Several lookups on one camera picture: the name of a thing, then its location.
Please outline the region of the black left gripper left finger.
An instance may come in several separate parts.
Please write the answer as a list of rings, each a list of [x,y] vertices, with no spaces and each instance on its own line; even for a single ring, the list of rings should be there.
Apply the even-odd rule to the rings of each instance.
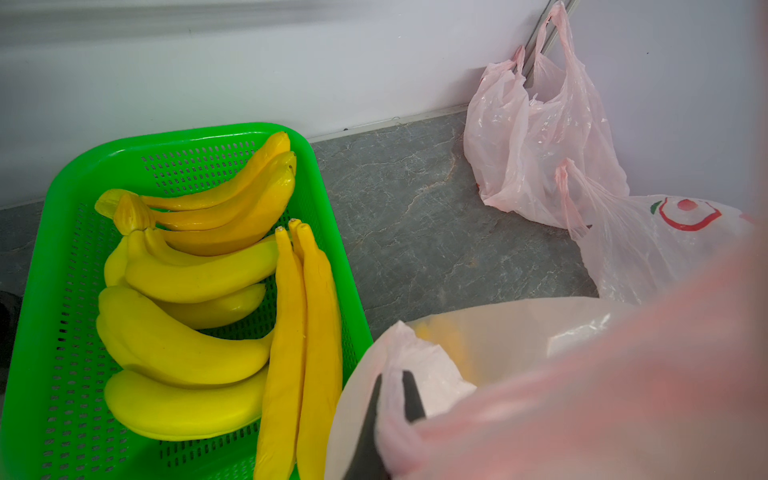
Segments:
[[[376,377],[366,414],[360,429],[352,460],[343,477],[344,480],[389,480],[384,463],[375,444],[377,405],[382,375]]]

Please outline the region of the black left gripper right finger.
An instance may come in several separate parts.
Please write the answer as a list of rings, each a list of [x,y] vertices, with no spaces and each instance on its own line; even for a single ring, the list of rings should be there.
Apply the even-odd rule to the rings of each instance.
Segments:
[[[402,372],[402,387],[404,393],[404,416],[409,423],[426,417],[426,412],[413,373],[409,370]]]

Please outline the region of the orange banana pair in basket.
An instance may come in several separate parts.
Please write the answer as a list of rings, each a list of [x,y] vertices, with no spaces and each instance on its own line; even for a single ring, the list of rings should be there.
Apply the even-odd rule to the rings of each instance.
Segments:
[[[311,227],[292,219],[275,238],[277,317],[253,476],[321,479],[342,392],[340,307]]]

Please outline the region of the yellow banana bunch in basket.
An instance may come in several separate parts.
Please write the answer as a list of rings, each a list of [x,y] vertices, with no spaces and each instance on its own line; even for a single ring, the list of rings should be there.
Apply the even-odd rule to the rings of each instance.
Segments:
[[[261,421],[292,440],[302,400],[301,268],[276,227],[295,188],[289,136],[270,136],[210,190],[112,189],[96,202],[121,239],[104,266],[99,337],[120,371],[106,404],[130,431],[201,440]]]

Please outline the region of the pink peach printed bag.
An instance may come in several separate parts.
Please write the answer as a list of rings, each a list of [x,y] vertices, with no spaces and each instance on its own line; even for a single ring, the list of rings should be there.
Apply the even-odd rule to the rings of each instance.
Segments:
[[[555,181],[566,229],[603,299],[640,305],[754,227],[748,214],[717,202],[612,194],[570,159]]]

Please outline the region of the plain pink plastic bag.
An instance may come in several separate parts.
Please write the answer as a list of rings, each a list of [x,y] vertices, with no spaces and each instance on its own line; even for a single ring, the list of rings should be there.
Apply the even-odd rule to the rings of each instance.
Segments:
[[[463,149],[485,205],[562,228],[555,172],[564,159],[612,194],[626,196],[630,189],[602,101],[575,55],[562,2],[549,20],[564,64],[536,51],[531,82],[522,72],[523,47],[509,60],[488,64],[467,109]]]

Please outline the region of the green plastic basket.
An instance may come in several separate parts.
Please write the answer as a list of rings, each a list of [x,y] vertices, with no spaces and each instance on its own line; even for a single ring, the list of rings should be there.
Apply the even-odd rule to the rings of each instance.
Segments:
[[[259,428],[197,442],[127,430],[103,388],[117,364],[95,319],[104,264],[119,241],[95,211],[112,188],[175,196],[213,187],[278,131],[269,123],[145,135],[70,162],[46,196],[15,338],[1,425],[5,479],[248,479]]]

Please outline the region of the aluminium frame profile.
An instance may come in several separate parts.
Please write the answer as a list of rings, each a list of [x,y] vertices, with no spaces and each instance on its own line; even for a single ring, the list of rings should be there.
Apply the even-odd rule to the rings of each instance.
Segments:
[[[548,1],[544,11],[542,12],[541,16],[537,21],[534,31],[532,32],[531,36],[529,37],[525,45],[525,62],[524,62],[524,67],[522,72],[525,75],[528,82],[532,81],[532,69],[534,66],[535,52],[539,51],[542,54],[547,53],[551,48],[552,43],[558,36],[556,28],[550,25],[550,20],[549,20],[549,13],[556,3],[557,3],[557,0]],[[537,47],[537,39],[539,36],[539,31],[542,27],[545,28],[544,30],[545,37],[542,40],[541,45]]]

